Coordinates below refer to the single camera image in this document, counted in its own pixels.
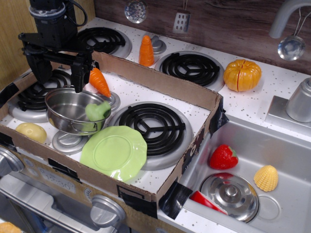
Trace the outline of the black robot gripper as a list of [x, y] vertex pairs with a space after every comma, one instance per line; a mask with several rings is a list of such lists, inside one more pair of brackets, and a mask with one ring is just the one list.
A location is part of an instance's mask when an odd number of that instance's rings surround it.
[[28, 65], [39, 83], [44, 84], [52, 76], [52, 62], [71, 68], [71, 83], [75, 92], [80, 93], [88, 83], [90, 71], [94, 67], [93, 48], [78, 38], [78, 27], [84, 22], [76, 21], [74, 7], [29, 7], [35, 20], [36, 33], [21, 33], [18, 38], [23, 43], [23, 53]]

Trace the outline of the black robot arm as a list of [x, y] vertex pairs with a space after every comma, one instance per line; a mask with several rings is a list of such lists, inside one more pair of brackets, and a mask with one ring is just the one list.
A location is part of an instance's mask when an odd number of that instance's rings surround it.
[[73, 0], [32, 0], [29, 12], [36, 33], [21, 33], [23, 54], [40, 83], [52, 76], [52, 62], [70, 66], [71, 84], [77, 93], [88, 83], [94, 67], [93, 48], [78, 38]]

